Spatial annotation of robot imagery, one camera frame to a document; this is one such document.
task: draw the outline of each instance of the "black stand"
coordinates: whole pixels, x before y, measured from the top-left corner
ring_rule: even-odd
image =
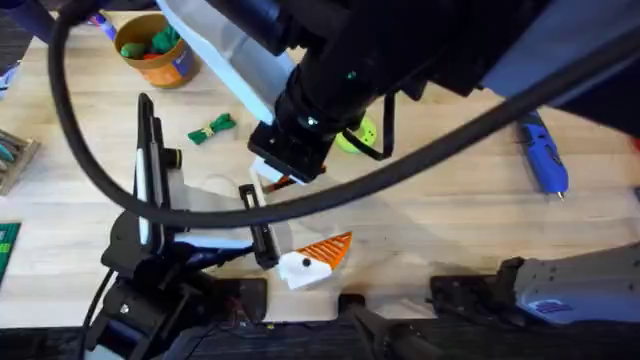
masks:
[[[182,156],[180,150],[164,147],[160,119],[153,115],[151,100],[141,94],[138,105],[138,151],[142,150],[143,164],[138,164],[137,171],[144,171],[141,179],[146,184],[138,187],[134,183],[134,195],[141,189],[148,202],[168,208],[167,171],[180,169]],[[254,190],[252,186],[241,188],[243,198],[255,197]],[[162,224],[141,225],[137,216],[126,211],[118,217],[101,259],[118,277],[87,333],[89,350],[103,345],[125,359],[150,359],[166,351],[186,329],[236,316],[251,322],[264,319],[265,279],[215,279],[201,270],[251,253],[263,268],[274,266],[277,254],[270,232],[263,227],[252,229],[254,246],[228,250],[173,241],[176,233],[185,231],[188,229]],[[141,241],[140,234],[148,237]]]

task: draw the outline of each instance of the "green ball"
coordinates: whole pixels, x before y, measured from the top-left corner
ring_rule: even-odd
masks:
[[[375,144],[376,142],[376,137],[378,136],[376,124],[371,122],[371,120],[365,116],[360,122],[360,128],[354,133],[354,135],[365,145],[373,147],[373,144]],[[342,134],[338,134],[338,136],[336,136],[335,143],[336,145],[338,145],[338,147],[340,147],[340,149],[348,153],[360,153],[360,150],[353,146]]]

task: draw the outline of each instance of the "orange and white toy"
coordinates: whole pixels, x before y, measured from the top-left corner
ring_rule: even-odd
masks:
[[[342,262],[351,245],[351,232],[313,243],[280,257],[278,274],[290,289],[326,279]]]

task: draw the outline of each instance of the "black cable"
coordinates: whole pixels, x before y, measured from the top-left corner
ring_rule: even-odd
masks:
[[[87,314],[84,316],[84,321],[82,322],[82,327],[80,328],[80,339],[78,339],[78,348],[76,349],[76,359],[78,360],[84,359],[84,346],[87,340],[89,323],[91,323],[91,319],[93,319],[93,314],[96,312],[98,301],[100,301],[104,289],[107,287],[109,280],[111,280],[111,276],[113,276],[113,269],[109,269],[109,271],[107,271],[107,274],[104,276],[104,279],[102,279],[102,283],[98,287],[98,290],[96,290],[96,294],[91,300],[91,304],[89,305]]]
[[[631,57],[640,48],[640,27],[554,72],[522,93],[423,146],[400,160],[356,180],[315,194],[260,208],[224,212],[159,209],[133,197],[100,167],[73,113],[64,71],[64,45],[74,18],[61,12],[49,46],[49,78],[60,124],[80,167],[111,201],[151,222],[189,228],[236,228],[284,221],[327,210],[384,190],[468,148],[592,76]]]
[[[204,334],[202,334],[202,336],[200,336],[198,338],[198,341],[196,341],[195,345],[193,346],[193,348],[191,348],[191,351],[189,351],[189,354],[187,354],[187,356],[184,358],[184,360],[189,360],[193,356],[193,354],[195,354],[196,349],[200,346],[200,344],[202,344],[202,341],[205,338],[207,338],[209,335],[211,335],[213,333],[213,330],[216,330],[216,325],[215,325],[214,322],[209,324],[209,326],[205,330]]]

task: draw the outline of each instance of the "wooden table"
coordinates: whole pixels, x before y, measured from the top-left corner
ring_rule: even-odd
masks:
[[[112,15],[116,26],[136,16]],[[34,40],[7,99],[0,102],[0,128],[42,142],[20,183],[0,198],[0,221],[23,222],[0,289],[0,327],[79,325],[106,272],[99,258],[121,211],[96,190],[69,152],[51,99],[46,51]],[[184,150],[187,184],[221,191],[249,182],[247,167],[254,155],[246,142],[255,119],[211,70],[203,67],[181,89],[155,89],[118,57],[100,30],[89,26],[73,31],[67,58],[85,136],[122,186],[132,183],[141,91],[155,101],[165,142]],[[420,102],[399,95],[394,159],[499,101],[488,91],[465,99],[435,86]],[[189,131],[222,112],[230,112],[239,126],[202,146],[190,143]],[[640,213],[632,187],[640,184],[640,154],[628,138],[554,110],[541,114],[569,170],[564,203],[536,191],[514,129],[507,128],[391,189],[289,222],[289,247],[346,230],[353,231],[354,242],[331,280],[307,291],[274,291],[270,319],[313,318],[301,304],[332,302],[342,289],[368,295],[370,307],[387,316],[430,316],[423,299],[434,274],[494,272],[513,256],[557,258],[637,241]],[[370,115],[380,120],[380,103]],[[388,162],[333,149],[326,176],[277,197],[342,183]],[[251,262],[224,270],[261,275],[255,265],[247,267]]]

